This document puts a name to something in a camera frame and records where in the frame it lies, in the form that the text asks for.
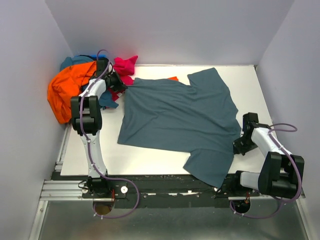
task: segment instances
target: white table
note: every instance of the white table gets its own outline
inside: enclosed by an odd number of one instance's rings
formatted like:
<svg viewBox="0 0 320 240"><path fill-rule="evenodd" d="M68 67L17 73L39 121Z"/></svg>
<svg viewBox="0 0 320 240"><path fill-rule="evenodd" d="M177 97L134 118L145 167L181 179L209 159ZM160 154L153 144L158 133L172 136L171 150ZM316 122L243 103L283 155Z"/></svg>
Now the white table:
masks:
<svg viewBox="0 0 320 240"><path fill-rule="evenodd" d="M196 66L196 65L148 65L137 66L134 77L163 79L177 76L181 83L189 85L187 74L215 67L230 89L233 102L238 108L236 119L242 127L242 116L248 112L258 113L260 123L272 124L268 108L253 66ZM110 175L179 175L189 174L183 169L190 154L159 149L117 144L122 119L124 99L121 96L117 109L102 110L100 145L103 161ZM83 143L68 127L66 148L62 155L62 176L87 175L88 164ZM237 170L260 172L264 157L259 149L245 156L235 155L229 173Z"/></svg>

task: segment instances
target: blue cloth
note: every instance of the blue cloth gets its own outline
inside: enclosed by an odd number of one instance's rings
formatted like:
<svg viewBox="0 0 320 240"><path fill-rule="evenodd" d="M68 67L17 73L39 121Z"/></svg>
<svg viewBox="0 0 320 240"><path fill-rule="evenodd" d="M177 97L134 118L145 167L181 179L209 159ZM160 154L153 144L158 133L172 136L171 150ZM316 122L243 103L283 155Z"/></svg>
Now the blue cloth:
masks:
<svg viewBox="0 0 320 240"><path fill-rule="evenodd" d="M136 78L125 92L118 144L189 152L183 168L220 188L240 136L238 109L215 68L188 78L190 85Z"/></svg>
<svg viewBox="0 0 320 240"><path fill-rule="evenodd" d="M69 67L69 66L73 66L73 65L77 65L77 64L85 64L85 63L90 63L93 62L94 60L88 56L75 56L75 57L67 57L63 63L61 63L60 65L60 72ZM86 87L88 86L88 84L83 85L81 87L81 90L84 91L86 89ZM104 93L102 93L100 99L99 99L99 105L101 107L108 107L108 108L112 108L112 109L116 109L119 104L116 103L115 101L112 100L112 94L111 92L109 92L108 90L106 90Z"/></svg>

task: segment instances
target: t-shirt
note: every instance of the t-shirt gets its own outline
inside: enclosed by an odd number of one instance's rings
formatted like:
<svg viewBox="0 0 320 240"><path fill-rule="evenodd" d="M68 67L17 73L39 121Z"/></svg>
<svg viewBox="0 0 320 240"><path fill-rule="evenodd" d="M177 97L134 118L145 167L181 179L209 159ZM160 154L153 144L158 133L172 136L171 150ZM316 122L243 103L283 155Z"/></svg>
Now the t-shirt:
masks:
<svg viewBox="0 0 320 240"><path fill-rule="evenodd" d="M189 152L183 168L219 188L233 161L233 141L240 136L238 109L215 68L188 78L190 85L136 78L125 94L118 143Z"/></svg>

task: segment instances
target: wall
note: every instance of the wall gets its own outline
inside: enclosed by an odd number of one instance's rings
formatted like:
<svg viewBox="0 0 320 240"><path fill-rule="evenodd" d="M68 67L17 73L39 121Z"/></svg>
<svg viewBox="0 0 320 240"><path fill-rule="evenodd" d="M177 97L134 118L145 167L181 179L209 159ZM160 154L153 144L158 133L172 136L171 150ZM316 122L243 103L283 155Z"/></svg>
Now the wall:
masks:
<svg viewBox="0 0 320 240"><path fill-rule="evenodd" d="M0 16L0 235L25 240L63 136L48 83L72 53L44 1L1 1Z"/></svg>
<svg viewBox="0 0 320 240"><path fill-rule="evenodd" d="M273 122L298 127L278 137L305 159L302 185L315 226L320 226L319 9L318 0L296 0L257 68Z"/></svg>
<svg viewBox="0 0 320 240"><path fill-rule="evenodd" d="M258 64L293 0L45 0L75 55L140 64Z"/></svg>

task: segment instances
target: gray floor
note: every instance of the gray floor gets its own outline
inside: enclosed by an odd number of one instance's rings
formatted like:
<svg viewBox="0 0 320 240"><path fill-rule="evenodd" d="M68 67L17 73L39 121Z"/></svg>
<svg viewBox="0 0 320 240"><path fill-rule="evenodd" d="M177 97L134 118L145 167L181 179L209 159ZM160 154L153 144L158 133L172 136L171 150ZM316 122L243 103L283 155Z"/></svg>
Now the gray floor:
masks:
<svg viewBox="0 0 320 240"><path fill-rule="evenodd" d="M249 213L265 216L277 207L273 199L252 199ZM127 210L113 210L119 214ZM137 209L120 219L93 216L87 201L49 203L41 240L307 240L296 203L273 218L256 220L228 208Z"/></svg>

